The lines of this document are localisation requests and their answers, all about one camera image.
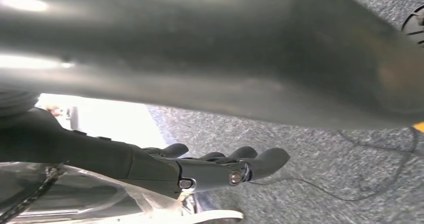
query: wire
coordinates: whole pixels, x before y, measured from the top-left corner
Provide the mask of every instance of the wire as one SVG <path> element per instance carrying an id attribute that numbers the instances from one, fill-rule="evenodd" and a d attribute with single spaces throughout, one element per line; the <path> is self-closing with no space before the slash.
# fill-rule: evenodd
<path id="1" fill-rule="evenodd" d="M 52 188 L 53 184 L 55 184 L 61 175 L 62 171 L 60 168 L 46 167 L 44 182 L 31 195 L 5 211 L 0 216 L 0 224 L 8 223 L 15 217 L 19 216 L 19 214 L 23 213 L 26 209 L 28 209 L 31 204 L 37 201 L 40 197 L 44 196 Z"/>
<path id="2" fill-rule="evenodd" d="M 384 188 L 378 190 L 377 192 L 375 192 L 373 194 L 367 195 L 367 196 L 363 196 L 363 197 L 360 197 L 360 198 L 357 198 L 357 199 L 345 199 L 345 198 L 341 198 L 341 197 L 339 197 L 339 196 L 337 196 L 337 195 L 335 195 L 335 194 L 327 191 L 326 189 L 324 189 L 324 188 L 322 188 L 322 187 L 320 187 L 320 186 L 318 186 L 318 185 L 316 185 L 316 184 L 314 184 L 312 182 L 309 182 L 309 181 L 307 181 L 305 179 L 302 179 L 302 178 L 295 178 L 295 177 L 289 177 L 289 178 L 271 180 L 268 183 L 258 183 L 258 182 L 249 182 L 249 183 L 250 184 L 253 184 L 253 185 L 268 186 L 268 185 L 273 185 L 273 184 L 276 184 L 276 183 L 279 183 L 279 182 L 282 182 L 282 181 L 296 180 L 296 181 L 300 181 L 300 182 L 309 184 L 309 185 L 313 186 L 314 188 L 316 188 L 316 189 L 318 189 L 318 190 L 320 190 L 320 191 L 322 191 L 322 192 L 324 192 L 324 193 L 326 193 L 326 194 L 328 194 L 328 195 L 330 195 L 330 196 L 332 196 L 332 197 L 334 197 L 334 198 L 336 198 L 338 200 L 345 201 L 345 202 L 358 202 L 358 201 L 363 201 L 363 200 L 368 199 L 368 198 L 373 198 L 373 197 L 379 196 L 379 195 L 387 192 L 387 190 L 389 190 L 390 187 L 393 184 L 396 183 L 396 181 L 399 179 L 399 176 L 400 176 L 400 174 L 402 173 L 402 171 L 404 169 L 405 164 L 410 160 L 410 158 L 413 155 L 421 156 L 420 153 L 415 153 L 415 151 L 417 149 L 417 146 L 418 146 L 418 142 L 419 142 L 418 132 L 417 132 L 417 130 L 415 128 L 412 128 L 412 127 L 410 128 L 410 130 L 412 132 L 412 148 L 411 148 L 410 151 L 401 151 L 401 150 L 396 150 L 396 149 L 381 148 L 381 147 L 375 147 L 375 146 L 366 145 L 366 144 L 360 144 L 358 142 L 353 141 L 349 137 L 347 137 L 342 131 L 340 131 L 340 130 L 337 131 L 337 133 L 339 135 L 341 135 L 343 138 L 347 139 L 349 142 L 351 142 L 352 144 L 354 144 L 356 146 L 363 146 L 363 147 L 380 149 L 380 150 L 386 150 L 386 151 L 391 151 L 391 152 L 396 152 L 396 153 L 408 154 L 407 156 L 405 156 L 403 158 L 403 160 L 402 160 L 401 164 L 399 165 L 399 167 L 397 168 L 396 173 L 395 173 L 394 177 L 392 178 L 392 180 Z"/>

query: transparent plastic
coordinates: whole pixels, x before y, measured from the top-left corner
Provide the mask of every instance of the transparent plastic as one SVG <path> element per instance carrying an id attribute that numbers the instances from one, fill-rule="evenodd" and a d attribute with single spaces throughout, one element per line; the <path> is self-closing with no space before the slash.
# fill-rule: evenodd
<path id="1" fill-rule="evenodd" d="M 0 213 L 30 195 L 43 182 L 47 166 L 0 163 Z M 167 223 L 181 216 L 178 200 L 80 168 L 60 168 L 64 174 L 51 190 L 12 223 L 109 223 L 128 218 Z"/>

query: glossy gray surface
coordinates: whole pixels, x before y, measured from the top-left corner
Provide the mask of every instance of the glossy gray surface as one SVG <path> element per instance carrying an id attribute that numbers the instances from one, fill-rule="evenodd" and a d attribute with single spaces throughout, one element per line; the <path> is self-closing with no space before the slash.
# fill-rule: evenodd
<path id="1" fill-rule="evenodd" d="M 351 0 L 0 0 L 0 17 L 4 88 L 332 128 L 424 118 L 423 54 Z"/>
<path id="2" fill-rule="evenodd" d="M 358 0 L 399 27 L 424 0 Z M 336 199 L 309 184 L 287 180 L 270 186 L 206 193 L 204 204 L 214 209 L 240 210 L 248 224 L 417 224 L 423 223 L 424 135 L 421 156 L 354 145 L 335 131 L 257 122 L 181 109 L 152 107 L 169 141 L 187 143 L 195 156 L 211 151 L 231 153 L 241 146 L 258 151 L 285 148 L 291 160 L 264 183 L 300 177 L 344 199 Z M 409 129 L 343 131 L 353 141 L 375 147 L 409 151 Z M 236 223 L 212 221 L 208 224 Z"/>

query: screw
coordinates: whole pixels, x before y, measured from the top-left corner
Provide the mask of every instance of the screw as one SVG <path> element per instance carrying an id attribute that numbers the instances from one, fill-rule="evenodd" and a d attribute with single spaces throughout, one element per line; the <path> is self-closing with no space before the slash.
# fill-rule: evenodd
<path id="1" fill-rule="evenodd" d="M 240 182 L 242 182 L 243 175 L 240 171 L 234 170 L 229 174 L 228 179 L 229 179 L 229 184 L 232 186 L 235 186 L 239 184 Z"/>
<path id="2" fill-rule="evenodd" d="M 190 188 L 193 185 L 193 182 L 191 180 L 187 180 L 187 179 L 182 179 L 179 181 L 179 187 L 180 188 Z"/>

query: bolt head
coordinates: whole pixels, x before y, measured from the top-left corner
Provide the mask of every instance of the bolt head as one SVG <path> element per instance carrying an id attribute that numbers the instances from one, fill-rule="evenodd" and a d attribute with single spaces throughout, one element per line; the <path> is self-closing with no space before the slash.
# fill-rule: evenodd
<path id="1" fill-rule="evenodd" d="M 243 180 L 243 174 L 240 171 L 232 171 L 229 174 L 228 179 L 229 179 L 229 183 L 231 185 L 235 186 L 235 185 L 237 185 L 237 184 L 239 184 L 239 183 L 242 182 L 242 180 Z"/>

